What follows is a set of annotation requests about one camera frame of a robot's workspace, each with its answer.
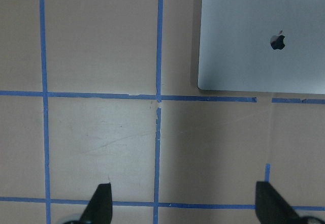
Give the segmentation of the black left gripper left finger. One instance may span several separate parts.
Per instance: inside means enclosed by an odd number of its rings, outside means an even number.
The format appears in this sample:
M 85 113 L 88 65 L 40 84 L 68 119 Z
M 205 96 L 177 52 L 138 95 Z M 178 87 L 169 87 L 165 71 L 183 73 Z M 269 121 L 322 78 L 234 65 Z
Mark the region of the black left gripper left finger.
M 113 217 L 111 183 L 99 184 L 82 213 L 80 223 L 110 224 Z

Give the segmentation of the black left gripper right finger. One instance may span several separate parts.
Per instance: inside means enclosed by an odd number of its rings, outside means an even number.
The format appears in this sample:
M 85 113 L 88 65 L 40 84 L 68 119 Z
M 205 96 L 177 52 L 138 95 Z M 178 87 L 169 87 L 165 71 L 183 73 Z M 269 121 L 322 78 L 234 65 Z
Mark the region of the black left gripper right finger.
M 260 223 L 300 223 L 299 215 L 267 181 L 255 185 L 255 214 Z

